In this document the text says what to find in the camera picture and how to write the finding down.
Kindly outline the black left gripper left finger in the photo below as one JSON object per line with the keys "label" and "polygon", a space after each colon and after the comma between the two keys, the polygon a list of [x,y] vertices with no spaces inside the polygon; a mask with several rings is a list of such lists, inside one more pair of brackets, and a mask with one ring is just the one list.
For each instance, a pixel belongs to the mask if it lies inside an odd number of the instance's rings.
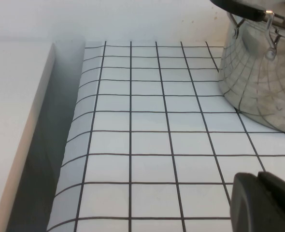
{"label": "black left gripper left finger", "polygon": [[234,232],[285,232],[285,215],[253,174],[234,176],[230,218]]}

